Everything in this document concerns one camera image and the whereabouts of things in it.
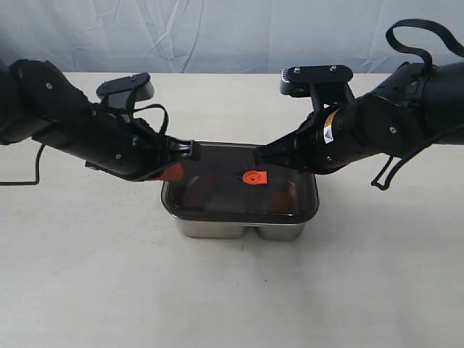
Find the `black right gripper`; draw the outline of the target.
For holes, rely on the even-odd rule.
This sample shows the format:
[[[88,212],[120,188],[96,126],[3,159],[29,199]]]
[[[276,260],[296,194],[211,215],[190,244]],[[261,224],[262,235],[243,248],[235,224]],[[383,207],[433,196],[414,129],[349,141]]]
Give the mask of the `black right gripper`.
[[[363,158],[363,145],[353,135],[355,110],[330,107],[313,112],[297,128],[254,150],[257,165],[276,165],[314,174],[333,173]]]

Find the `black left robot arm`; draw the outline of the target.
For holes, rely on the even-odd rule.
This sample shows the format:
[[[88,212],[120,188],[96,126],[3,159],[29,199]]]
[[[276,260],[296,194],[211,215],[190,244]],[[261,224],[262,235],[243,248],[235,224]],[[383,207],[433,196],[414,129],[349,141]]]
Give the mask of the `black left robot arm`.
[[[30,138],[132,182],[177,180],[182,161],[199,160],[198,142],[167,135],[168,113],[159,130],[134,117],[154,95],[149,73],[104,82],[96,95],[90,101],[49,61],[1,66],[1,145]]]

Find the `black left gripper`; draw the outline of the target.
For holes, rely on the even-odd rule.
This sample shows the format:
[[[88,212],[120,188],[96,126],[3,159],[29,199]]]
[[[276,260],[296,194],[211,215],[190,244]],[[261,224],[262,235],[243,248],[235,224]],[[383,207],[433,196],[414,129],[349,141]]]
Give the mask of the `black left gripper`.
[[[200,144],[166,136],[166,109],[161,104],[148,108],[163,111],[159,130],[142,118],[134,118],[126,109],[93,103],[88,114],[56,121],[32,139],[126,181],[180,180],[180,162],[200,160]]]

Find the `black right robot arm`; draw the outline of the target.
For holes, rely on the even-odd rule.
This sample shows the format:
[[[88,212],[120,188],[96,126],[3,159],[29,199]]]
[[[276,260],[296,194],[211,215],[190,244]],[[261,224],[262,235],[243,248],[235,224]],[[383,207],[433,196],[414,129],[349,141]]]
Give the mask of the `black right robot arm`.
[[[281,93],[310,98],[312,111],[296,130],[258,146],[257,163],[328,175],[377,154],[403,158],[422,145],[463,143],[463,63],[425,72],[406,62],[361,96],[352,77],[344,65],[283,69]]]

